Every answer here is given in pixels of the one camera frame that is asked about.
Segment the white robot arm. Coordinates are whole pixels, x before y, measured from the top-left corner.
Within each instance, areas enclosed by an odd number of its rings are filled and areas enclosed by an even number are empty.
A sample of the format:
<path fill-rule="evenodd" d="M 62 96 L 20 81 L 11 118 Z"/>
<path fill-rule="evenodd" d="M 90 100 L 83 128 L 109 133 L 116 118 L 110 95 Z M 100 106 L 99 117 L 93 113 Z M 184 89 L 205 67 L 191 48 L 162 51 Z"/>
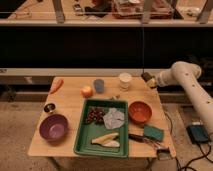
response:
<path fill-rule="evenodd" d="M 200 116 L 208 134 L 213 135 L 213 98 L 197 81 L 201 73 L 199 65 L 177 61 L 170 69 L 163 70 L 155 76 L 143 72 L 141 77 L 150 87 L 180 85 Z"/>

